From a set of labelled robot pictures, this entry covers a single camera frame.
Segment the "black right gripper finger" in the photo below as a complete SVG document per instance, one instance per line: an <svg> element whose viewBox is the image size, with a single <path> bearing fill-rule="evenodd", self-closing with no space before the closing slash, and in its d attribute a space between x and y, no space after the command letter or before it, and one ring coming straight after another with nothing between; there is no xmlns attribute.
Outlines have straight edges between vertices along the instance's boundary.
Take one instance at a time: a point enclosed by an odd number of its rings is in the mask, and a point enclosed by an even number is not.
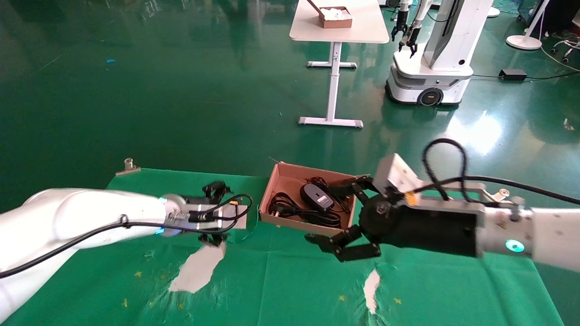
<svg viewBox="0 0 580 326"><path fill-rule="evenodd" d="M355 196L361 202L363 208L386 209L386 200L383 198L381 192L375 188L373 181L374 179L367 175L338 180L337 182L328 184L328 192L341 199L348 196ZM378 195L369 198L365 194L365 190L371 190Z"/></svg>
<svg viewBox="0 0 580 326"><path fill-rule="evenodd" d="M377 243L351 244L363 235L364 233L360 226L353 225L332 237L307 234L306 241L317 245L324 253L333 254L340 262L371 259L381 256L382 253Z"/></svg>

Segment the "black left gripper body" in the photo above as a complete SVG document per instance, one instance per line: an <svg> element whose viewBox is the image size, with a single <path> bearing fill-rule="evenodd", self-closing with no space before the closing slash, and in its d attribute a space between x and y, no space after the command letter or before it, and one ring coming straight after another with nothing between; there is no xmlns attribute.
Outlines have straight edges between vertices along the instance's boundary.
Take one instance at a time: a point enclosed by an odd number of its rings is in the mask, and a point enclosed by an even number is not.
<svg viewBox="0 0 580 326"><path fill-rule="evenodd" d="M213 204L209 198L185 196L184 199L186 201L186 211L189 215L189 223L213 221L213 215L211 212L204 213L210 208L213 208Z"/></svg>

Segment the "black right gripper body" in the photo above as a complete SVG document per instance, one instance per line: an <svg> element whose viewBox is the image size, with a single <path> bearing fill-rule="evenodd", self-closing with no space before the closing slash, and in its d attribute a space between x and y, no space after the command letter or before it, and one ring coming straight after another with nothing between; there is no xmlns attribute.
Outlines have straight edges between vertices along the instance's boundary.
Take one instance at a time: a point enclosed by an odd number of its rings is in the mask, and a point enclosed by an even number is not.
<svg viewBox="0 0 580 326"><path fill-rule="evenodd" d="M369 199L360 211L360 228L371 243L476 257L475 213L394 206Z"/></svg>

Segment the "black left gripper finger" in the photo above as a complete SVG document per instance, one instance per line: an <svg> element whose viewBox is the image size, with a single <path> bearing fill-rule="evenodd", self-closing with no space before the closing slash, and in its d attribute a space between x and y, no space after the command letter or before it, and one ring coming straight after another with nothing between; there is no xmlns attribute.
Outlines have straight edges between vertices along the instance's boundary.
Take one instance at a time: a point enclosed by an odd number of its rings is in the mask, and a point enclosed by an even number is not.
<svg viewBox="0 0 580 326"><path fill-rule="evenodd" d="M210 204L220 204L226 194L232 193L230 187L223 180L215 180L202 188L202 191Z"/></svg>
<svg viewBox="0 0 580 326"><path fill-rule="evenodd" d="M199 241L204 245L220 246L227 240L227 231L199 232Z"/></svg>

